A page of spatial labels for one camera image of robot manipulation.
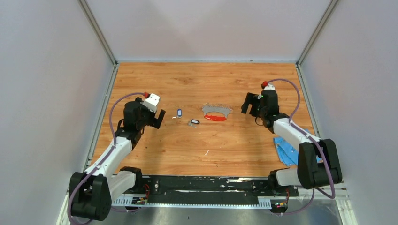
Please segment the red handled metal key holder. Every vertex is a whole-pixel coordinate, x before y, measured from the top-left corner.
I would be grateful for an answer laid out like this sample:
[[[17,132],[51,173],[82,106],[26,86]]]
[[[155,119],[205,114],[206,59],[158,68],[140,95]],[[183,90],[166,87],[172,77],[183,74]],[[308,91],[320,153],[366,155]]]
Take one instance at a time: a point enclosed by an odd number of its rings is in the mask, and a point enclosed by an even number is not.
[[[226,121],[233,112],[231,107],[221,104],[204,104],[201,110],[205,119],[216,122]]]

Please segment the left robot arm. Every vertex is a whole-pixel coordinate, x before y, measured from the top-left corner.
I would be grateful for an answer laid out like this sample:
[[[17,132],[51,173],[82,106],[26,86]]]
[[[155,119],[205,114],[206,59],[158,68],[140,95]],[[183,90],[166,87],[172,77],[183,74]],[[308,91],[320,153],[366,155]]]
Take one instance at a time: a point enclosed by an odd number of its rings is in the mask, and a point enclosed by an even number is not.
[[[165,110],[161,110],[155,116],[161,99],[158,95],[136,92],[135,96],[135,100],[124,105],[117,129],[110,129],[112,140],[104,153],[89,168],[70,177],[67,215],[72,225],[79,224],[77,218],[85,218],[87,225],[93,220],[103,221],[113,201],[126,190],[133,194],[143,190],[140,169],[125,167],[113,176],[138,144],[145,127],[159,129],[165,115]]]

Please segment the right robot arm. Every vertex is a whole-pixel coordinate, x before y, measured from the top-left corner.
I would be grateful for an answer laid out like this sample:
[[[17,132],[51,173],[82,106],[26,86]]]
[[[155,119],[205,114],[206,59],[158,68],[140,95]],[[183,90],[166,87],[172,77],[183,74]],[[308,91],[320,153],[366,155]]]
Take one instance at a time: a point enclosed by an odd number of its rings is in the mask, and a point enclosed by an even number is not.
[[[248,92],[241,112],[261,118],[264,127],[298,151],[296,168],[270,172],[268,189],[271,194],[281,195],[287,186],[312,189],[342,182],[335,142],[310,134],[294,123],[290,116],[280,112],[275,90],[263,90],[259,95]]]

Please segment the black tag key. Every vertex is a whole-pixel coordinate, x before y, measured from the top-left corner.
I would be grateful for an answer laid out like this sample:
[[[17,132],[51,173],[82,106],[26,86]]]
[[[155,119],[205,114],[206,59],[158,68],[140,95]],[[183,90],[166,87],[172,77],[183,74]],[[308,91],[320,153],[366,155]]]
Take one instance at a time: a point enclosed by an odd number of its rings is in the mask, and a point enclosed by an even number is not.
[[[199,124],[200,124],[200,121],[199,121],[199,120],[195,120],[195,119],[191,119],[191,120],[187,123],[188,126],[192,126],[192,127],[194,127],[194,128],[196,128],[197,125],[199,125]]]

